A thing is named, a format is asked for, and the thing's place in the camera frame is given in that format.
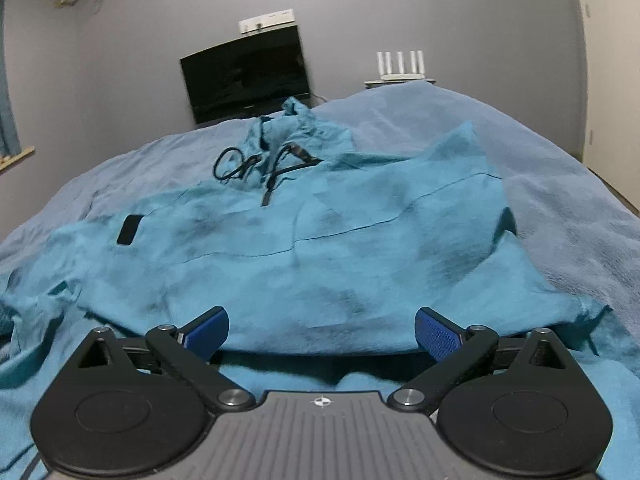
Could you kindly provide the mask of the white wifi router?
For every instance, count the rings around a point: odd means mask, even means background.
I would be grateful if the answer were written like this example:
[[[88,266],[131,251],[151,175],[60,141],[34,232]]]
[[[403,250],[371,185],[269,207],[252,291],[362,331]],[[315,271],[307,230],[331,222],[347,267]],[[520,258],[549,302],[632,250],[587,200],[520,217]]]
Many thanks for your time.
[[[425,60],[422,50],[411,50],[408,53],[396,51],[378,51],[376,54],[378,78],[367,80],[363,84],[367,89],[403,84],[409,81],[426,81],[436,84],[436,80],[425,75]]]

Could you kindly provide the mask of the teal hooded zip jacket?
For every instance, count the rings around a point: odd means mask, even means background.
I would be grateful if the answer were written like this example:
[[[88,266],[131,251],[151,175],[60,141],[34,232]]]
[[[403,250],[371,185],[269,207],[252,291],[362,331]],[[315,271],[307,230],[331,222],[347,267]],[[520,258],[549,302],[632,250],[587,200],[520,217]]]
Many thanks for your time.
[[[503,335],[555,326],[576,359],[608,345],[608,305],[533,264],[472,122],[414,154],[361,151],[297,104],[247,123],[200,182],[60,226],[1,268],[3,478],[34,457],[32,409],[102,324],[141,335],[220,304],[221,366],[256,393],[392,390],[419,362],[421,306]]]

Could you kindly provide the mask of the light blue bed blanket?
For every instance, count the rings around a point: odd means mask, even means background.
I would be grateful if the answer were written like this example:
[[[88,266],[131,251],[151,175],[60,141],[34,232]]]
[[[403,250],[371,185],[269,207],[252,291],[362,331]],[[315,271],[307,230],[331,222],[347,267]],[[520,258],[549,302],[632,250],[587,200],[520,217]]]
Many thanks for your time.
[[[414,154],[472,122],[503,180],[518,236],[557,289],[608,305],[603,350],[578,359],[614,418],[603,461],[609,479],[639,474],[639,223],[596,176],[556,145],[491,106],[450,90],[405,84],[323,104],[319,115],[352,132],[365,152]],[[247,134],[246,120],[164,136],[113,157],[64,185],[1,245],[11,271],[60,226],[110,214],[154,193],[198,183],[213,156]]]

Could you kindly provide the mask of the teal window curtain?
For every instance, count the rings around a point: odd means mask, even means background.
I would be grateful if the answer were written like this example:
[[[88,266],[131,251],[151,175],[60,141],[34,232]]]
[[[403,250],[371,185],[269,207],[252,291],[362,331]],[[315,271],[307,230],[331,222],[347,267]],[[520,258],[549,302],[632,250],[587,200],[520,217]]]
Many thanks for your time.
[[[6,51],[4,50],[4,10],[6,0],[0,0],[0,141],[1,155],[15,156],[21,150],[9,96],[8,76],[6,76]]]

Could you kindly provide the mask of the black flat television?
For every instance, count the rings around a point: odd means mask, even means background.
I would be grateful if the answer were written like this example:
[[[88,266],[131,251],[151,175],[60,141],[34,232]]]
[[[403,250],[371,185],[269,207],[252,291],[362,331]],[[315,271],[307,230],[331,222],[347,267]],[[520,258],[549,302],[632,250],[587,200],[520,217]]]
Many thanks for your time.
[[[295,25],[192,53],[180,60],[180,68],[198,125],[260,114],[288,98],[310,97],[302,42]]]

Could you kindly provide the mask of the wooden window sill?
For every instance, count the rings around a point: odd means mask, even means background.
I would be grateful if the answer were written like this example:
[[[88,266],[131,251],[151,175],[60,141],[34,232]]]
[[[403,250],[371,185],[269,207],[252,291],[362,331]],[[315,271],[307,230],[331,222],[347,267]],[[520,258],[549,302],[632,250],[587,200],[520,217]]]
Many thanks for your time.
[[[3,174],[6,170],[9,170],[13,166],[16,166],[25,159],[35,154],[36,149],[33,146],[24,148],[21,153],[15,155],[2,155],[0,158],[0,172]]]

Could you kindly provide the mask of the white wall socket strip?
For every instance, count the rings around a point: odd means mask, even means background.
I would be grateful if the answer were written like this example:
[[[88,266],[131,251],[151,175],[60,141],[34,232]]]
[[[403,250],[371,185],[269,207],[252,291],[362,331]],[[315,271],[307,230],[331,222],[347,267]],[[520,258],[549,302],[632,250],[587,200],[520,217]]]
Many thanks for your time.
[[[263,32],[273,27],[281,27],[295,23],[295,14],[292,9],[274,11],[254,18],[246,18],[239,21],[239,30],[242,36]]]

